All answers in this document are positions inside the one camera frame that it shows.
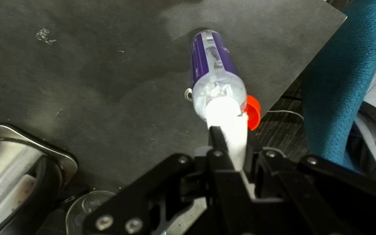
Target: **bolt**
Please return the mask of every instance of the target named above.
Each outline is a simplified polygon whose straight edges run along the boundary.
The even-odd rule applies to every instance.
[[[310,164],[317,164],[317,159],[313,156],[306,158],[306,162]]]
[[[104,229],[109,228],[112,226],[112,223],[113,223],[113,218],[109,214],[105,214],[105,215],[101,215],[96,219],[95,227],[99,231],[104,231]]]
[[[276,156],[276,152],[273,151],[273,150],[269,150],[269,151],[266,151],[266,155],[267,155],[269,158],[274,158],[274,156]]]
[[[125,223],[125,231],[128,233],[137,233],[143,227],[143,222],[139,218],[132,218]]]
[[[214,154],[214,156],[222,156],[223,155],[223,152],[220,150],[214,150],[212,154]]]
[[[181,164],[185,164],[188,162],[188,158],[185,155],[182,155],[177,159],[177,162]]]

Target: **screw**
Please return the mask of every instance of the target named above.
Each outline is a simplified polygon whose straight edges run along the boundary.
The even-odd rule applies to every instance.
[[[220,150],[214,150],[212,154],[214,154],[214,156],[222,156],[223,155],[223,152]]]
[[[128,233],[137,233],[143,227],[143,222],[139,218],[132,218],[125,223],[125,231]]]
[[[317,159],[313,156],[306,158],[306,162],[310,164],[317,164]]]
[[[276,152],[273,151],[273,150],[269,150],[269,151],[266,151],[266,155],[267,155],[269,158],[274,158],[274,156],[276,156]]]
[[[105,214],[105,215],[101,215],[96,219],[95,227],[99,231],[104,231],[104,229],[109,228],[112,226],[112,223],[113,223],[113,218],[109,214]]]
[[[184,98],[185,98],[186,100],[192,102],[192,88],[190,88],[190,87],[188,87],[188,88],[185,90]]]
[[[188,158],[185,155],[182,155],[177,159],[177,162],[181,164],[185,164],[188,162]]]

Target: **dark gray surface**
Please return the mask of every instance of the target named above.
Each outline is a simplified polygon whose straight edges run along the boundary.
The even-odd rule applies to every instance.
[[[66,147],[90,185],[126,184],[206,143],[182,99],[195,30],[220,31],[266,112],[342,21],[321,0],[0,0],[0,122]]]

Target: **orange cap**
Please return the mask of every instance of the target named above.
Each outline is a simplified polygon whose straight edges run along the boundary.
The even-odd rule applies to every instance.
[[[246,104],[245,104],[245,112],[249,116],[248,128],[250,130],[254,130],[258,126],[258,124],[261,122],[261,104],[252,95],[248,95]]]

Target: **teal fabric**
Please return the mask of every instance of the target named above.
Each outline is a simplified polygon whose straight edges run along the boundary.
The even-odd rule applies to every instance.
[[[376,0],[353,0],[344,14],[304,71],[303,113],[310,151],[351,168],[348,132],[376,70]]]

